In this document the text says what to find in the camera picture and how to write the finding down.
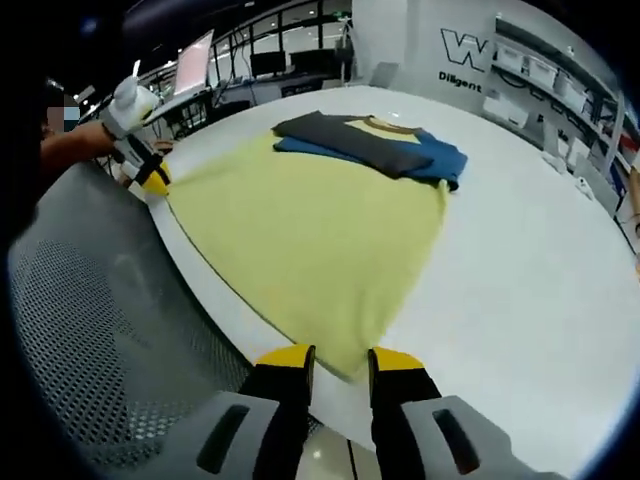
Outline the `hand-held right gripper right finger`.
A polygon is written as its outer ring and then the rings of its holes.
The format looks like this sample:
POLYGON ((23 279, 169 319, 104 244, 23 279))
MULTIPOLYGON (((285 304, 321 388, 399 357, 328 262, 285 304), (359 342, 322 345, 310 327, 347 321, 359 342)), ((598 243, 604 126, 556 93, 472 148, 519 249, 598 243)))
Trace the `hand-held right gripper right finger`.
POLYGON ((458 396, 444 396, 415 357, 368 351, 371 436, 384 479, 527 479, 509 436, 458 396))

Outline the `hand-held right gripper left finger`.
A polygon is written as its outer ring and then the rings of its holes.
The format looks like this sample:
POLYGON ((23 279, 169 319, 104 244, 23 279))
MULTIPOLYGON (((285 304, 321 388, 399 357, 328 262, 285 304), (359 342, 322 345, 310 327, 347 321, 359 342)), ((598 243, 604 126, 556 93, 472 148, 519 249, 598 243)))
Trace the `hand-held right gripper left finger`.
POLYGON ((315 347, 262 356, 237 392, 221 391, 171 427, 151 479, 294 479, 308 436, 315 347))

